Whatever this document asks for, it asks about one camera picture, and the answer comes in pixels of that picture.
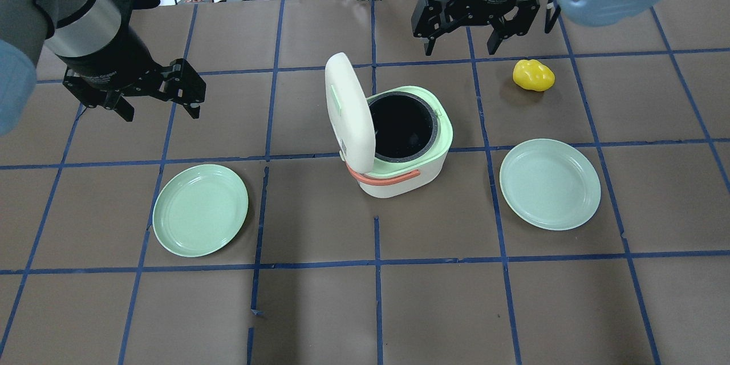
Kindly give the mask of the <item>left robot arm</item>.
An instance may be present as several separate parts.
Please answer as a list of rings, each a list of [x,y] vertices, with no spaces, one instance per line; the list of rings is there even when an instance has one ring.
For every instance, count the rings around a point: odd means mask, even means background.
[[[87,108],[125,121],[127,98],[149,96],[199,118],[206,83],[185,59],[157,63],[130,25],[133,10],[160,0],[2,0],[2,134],[18,125],[37,84],[43,48],[65,65],[63,86]]]

